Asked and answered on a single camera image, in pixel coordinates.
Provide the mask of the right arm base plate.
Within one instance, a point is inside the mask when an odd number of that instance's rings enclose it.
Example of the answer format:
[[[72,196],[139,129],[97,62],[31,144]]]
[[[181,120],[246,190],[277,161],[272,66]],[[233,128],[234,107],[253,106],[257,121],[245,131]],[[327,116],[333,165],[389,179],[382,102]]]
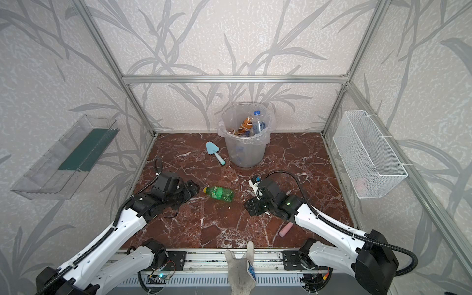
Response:
[[[302,259],[297,250],[283,250],[281,252],[281,260],[283,262],[283,268],[286,271],[326,272],[329,270],[329,268],[325,266],[319,266],[319,265],[305,266],[302,263]]]

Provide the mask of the brown Nescafe bottle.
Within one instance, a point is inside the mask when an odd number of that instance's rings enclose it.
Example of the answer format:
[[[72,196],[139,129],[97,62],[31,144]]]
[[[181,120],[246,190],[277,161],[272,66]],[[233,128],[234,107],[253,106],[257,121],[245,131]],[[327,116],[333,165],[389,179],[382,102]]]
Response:
[[[250,136],[250,133],[253,129],[253,121],[251,117],[247,117],[238,128],[236,135],[237,136]]]

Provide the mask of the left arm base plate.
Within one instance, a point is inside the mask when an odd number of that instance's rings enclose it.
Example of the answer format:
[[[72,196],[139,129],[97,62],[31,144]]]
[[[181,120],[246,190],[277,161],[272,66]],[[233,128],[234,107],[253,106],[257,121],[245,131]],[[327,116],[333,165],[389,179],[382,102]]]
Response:
[[[184,269],[186,251],[170,251],[165,245],[154,239],[149,239],[141,244],[151,250],[154,257],[151,259],[150,269],[180,272]]]

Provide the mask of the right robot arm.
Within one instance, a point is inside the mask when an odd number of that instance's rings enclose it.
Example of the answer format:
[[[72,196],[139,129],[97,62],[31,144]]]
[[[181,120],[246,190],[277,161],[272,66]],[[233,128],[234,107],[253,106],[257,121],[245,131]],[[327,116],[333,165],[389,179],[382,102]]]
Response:
[[[297,195],[288,195],[269,178],[248,182],[255,197],[244,204],[250,216],[270,214],[314,232],[329,242],[306,242],[301,248],[306,268],[328,267],[355,277],[372,295],[388,293],[394,277],[412,272],[418,257],[410,250],[391,245],[378,231],[367,233],[343,224],[314,208]]]

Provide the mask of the green Sprite bottle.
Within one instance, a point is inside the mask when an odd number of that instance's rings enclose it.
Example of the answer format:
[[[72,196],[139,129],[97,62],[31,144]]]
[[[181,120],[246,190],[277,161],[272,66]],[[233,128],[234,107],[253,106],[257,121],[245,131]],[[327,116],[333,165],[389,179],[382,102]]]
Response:
[[[234,192],[231,189],[219,186],[205,187],[204,193],[213,199],[225,202],[232,202],[234,198]]]

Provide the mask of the clear water bottle blue cap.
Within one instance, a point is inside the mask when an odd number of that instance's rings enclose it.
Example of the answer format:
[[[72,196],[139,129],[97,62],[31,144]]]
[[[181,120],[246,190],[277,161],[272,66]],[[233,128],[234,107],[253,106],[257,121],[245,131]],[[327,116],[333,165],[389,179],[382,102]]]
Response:
[[[264,114],[259,110],[254,111],[252,123],[254,134],[260,134],[266,128]]]

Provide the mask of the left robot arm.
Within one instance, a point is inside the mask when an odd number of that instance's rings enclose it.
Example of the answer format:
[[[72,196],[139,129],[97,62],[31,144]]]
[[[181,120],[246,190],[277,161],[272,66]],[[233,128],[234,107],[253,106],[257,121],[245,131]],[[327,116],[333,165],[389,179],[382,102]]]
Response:
[[[200,191],[198,184],[170,172],[158,174],[150,185],[150,192],[128,198],[114,221],[77,255],[56,269],[45,268],[36,278],[37,294],[105,295],[133,274],[165,267],[169,261],[166,247],[152,238],[124,258],[107,263],[154,218],[168,208],[178,210]]]

